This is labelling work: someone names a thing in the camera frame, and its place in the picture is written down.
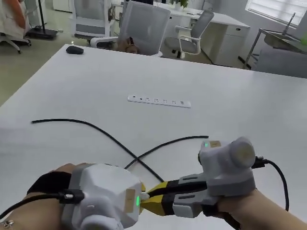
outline potted plant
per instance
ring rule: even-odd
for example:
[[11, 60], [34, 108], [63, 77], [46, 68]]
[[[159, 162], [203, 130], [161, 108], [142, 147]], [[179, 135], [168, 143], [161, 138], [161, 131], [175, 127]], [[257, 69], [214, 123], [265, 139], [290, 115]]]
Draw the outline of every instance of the potted plant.
[[188, 6], [188, 0], [171, 0], [172, 5], [175, 3], [175, 10], [180, 10], [181, 7], [186, 8]]

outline power strip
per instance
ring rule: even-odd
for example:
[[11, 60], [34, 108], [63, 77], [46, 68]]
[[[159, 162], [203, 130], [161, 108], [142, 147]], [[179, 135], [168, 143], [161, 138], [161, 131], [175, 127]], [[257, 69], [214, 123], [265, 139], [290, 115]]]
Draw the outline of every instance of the power strip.
[[129, 95], [129, 102], [139, 102], [139, 103], [147, 103], [147, 104], [161, 104], [175, 107], [183, 107], [183, 108], [191, 108], [191, 102], [183, 101], [183, 100], [175, 100], [175, 99], [166, 99], [166, 98], [158, 98], [158, 97], [147, 97], [147, 96], [137, 96], [137, 95]]

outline computer mouse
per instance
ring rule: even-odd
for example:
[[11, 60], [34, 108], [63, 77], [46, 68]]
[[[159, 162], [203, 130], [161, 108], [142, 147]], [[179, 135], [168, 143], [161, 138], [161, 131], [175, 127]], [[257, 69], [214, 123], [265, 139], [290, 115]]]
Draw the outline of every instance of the computer mouse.
[[69, 53], [69, 54], [83, 54], [84, 49], [79, 48], [77, 46], [69, 46], [66, 49], [66, 52]]

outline beige tape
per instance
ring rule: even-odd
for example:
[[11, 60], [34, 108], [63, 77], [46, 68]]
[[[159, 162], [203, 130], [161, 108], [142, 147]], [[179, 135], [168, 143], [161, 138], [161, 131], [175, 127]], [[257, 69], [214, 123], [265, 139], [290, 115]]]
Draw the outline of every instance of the beige tape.
[[135, 204], [135, 190], [134, 189], [126, 189], [126, 200], [125, 200], [125, 209], [124, 212], [132, 213], [133, 207]]
[[221, 146], [221, 142], [219, 140], [210, 141], [210, 147], [211, 148], [216, 148], [216, 147], [220, 147], [220, 146]]

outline window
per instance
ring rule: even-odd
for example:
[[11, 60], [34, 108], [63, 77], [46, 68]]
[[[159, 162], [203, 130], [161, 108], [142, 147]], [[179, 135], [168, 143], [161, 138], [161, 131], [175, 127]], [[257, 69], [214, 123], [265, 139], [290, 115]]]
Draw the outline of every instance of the window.
[[288, 23], [296, 13], [291, 23], [296, 27], [306, 13], [307, 0], [248, 0], [246, 10], [281, 23]]

